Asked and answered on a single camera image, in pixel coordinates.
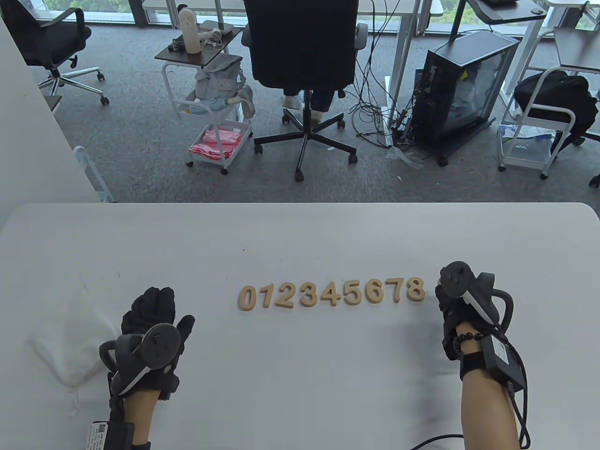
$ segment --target pc tower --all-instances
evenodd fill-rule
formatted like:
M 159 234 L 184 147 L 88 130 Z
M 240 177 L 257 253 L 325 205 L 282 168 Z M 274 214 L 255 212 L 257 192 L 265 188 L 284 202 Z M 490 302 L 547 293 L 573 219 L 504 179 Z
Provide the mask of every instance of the pc tower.
M 441 166 L 464 142 L 487 128 L 518 41 L 476 31 L 427 52 L 415 86 L 411 131 Z

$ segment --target forearm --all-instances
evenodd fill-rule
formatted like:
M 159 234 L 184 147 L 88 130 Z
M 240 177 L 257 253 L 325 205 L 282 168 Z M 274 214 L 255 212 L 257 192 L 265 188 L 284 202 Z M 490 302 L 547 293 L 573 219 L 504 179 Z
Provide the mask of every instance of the forearm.
M 457 328 L 458 334 L 476 333 L 468 323 Z M 477 341 L 465 341 L 463 353 L 481 351 Z M 464 447 L 466 450 L 519 450 L 517 423 L 508 393 L 483 370 L 473 370 L 463 379 L 461 406 Z
M 141 390 L 125 399 L 125 422 L 135 425 L 133 445 L 143 445 L 148 442 L 152 414 L 158 402 L 160 391 Z

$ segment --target sticker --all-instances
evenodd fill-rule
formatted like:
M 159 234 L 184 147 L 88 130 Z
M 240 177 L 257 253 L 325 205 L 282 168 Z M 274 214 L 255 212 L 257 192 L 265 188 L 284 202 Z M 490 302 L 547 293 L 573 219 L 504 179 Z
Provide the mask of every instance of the sticker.
M 492 335 L 491 342 L 494 345 L 494 353 L 498 358 L 508 364 L 508 355 L 506 354 L 505 345 Z
M 104 450 L 106 434 L 109 426 L 107 422 L 95 422 L 89 428 L 88 441 L 85 450 Z

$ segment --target white bottle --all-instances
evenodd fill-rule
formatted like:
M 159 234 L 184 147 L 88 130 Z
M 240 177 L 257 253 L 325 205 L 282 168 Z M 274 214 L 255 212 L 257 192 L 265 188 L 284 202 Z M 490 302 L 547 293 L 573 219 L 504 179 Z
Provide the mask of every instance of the white bottle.
M 179 28 L 184 35 L 185 51 L 192 55 L 200 53 L 202 46 L 198 37 L 196 13 L 191 9 L 183 8 L 179 12 Z

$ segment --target black office chair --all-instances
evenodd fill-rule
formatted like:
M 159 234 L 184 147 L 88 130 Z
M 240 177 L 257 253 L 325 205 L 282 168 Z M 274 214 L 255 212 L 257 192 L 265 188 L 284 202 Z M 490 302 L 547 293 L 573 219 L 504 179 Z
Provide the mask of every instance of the black office chair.
M 76 67 L 75 53 L 85 48 L 85 41 L 92 35 L 83 21 L 83 10 L 69 8 L 54 20 L 42 23 L 35 20 L 19 0 L 0 0 L 0 11 L 27 65 L 41 66 L 50 72 L 48 79 L 38 84 L 40 89 L 52 85 L 50 94 L 56 95 L 59 86 L 70 85 L 98 94 L 100 102 L 108 105 L 109 99 L 101 90 L 73 80 L 75 77 L 97 72 L 98 80 L 104 81 L 100 68 L 92 67 L 65 74 L 58 71 L 58 67 L 66 60 L 71 61 L 71 68 Z M 65 22 L 64 19 L 72 14 L 75 14 L 77 22 Z
M 304 180 L 302 160 L 313 139 L 348 152 L 358 161 L 356 148 L 321 136 L 321 130 L 340 124 L 343 113 L 318 125 L 310 122 L 312 89 L 340 91 L 354 82 L 356 53 L 367 45 L 367 25 L 356 26 L 358 0 L 244 0 L 248 26 L 242 44 L 250 48 L 254 78 L 267 88 L 304 91 L 302 123 L 284 108 L 283 122 L 299 131 L 254 140 L 254 152 L 270 142 L 303 139 L 296 181 Z

